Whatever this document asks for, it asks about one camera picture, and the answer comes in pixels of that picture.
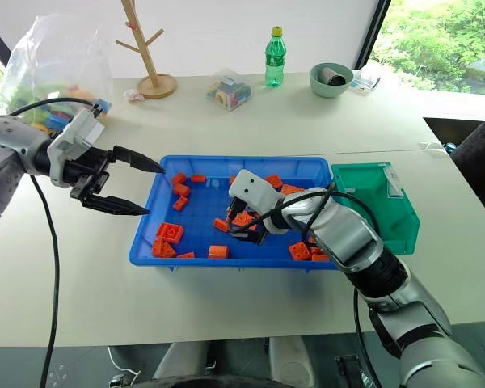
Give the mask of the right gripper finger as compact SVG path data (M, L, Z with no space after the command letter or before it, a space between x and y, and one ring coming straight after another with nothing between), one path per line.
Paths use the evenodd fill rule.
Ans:
M242 214L246 208L246 202L235 197L227 209L227 221L233 221L239 214Z
M238 227L231 228L230 235L236 238L238 241L242 241L246 243L254 243L256 245L262 245L264 243L265 237L267 235L266 228L265 228L265 233L252 232L250 234L246 234L245 231L246 230L238 231Z

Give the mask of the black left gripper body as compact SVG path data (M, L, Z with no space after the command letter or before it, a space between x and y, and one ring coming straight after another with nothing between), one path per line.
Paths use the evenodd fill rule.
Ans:
M100 194L109 178L107 168L114 162L111 150L91 147L73 161L64 165L63 180L71 186L70 197L76 200L87 200Z

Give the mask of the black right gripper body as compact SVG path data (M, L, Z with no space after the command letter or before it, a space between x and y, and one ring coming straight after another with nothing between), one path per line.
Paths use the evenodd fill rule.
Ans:
M246 208L244 210L244 221L245 221L245 224L248 224L248 223L254 221L255 219L257 219L259 217L261 217L261 214L258 213L255 210L251 210L249 208ZM250 234L252 232L265 233L264 222L263 221L259 221L258 223L255 223L254 225L248 227L246 229L246 231L245 231L246 234Z

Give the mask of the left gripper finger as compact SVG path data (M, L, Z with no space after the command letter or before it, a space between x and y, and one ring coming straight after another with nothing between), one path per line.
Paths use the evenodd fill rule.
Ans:
M165 173L165 169L152 158L145 156L144 154L127 149L120 145L115 145L112 150L112 157L117 161L125 162L132 168L140 171L152 172L152 173Z
M115 196L88 196L82 199L82 206L112 215L142 216L150 213L140 205Z

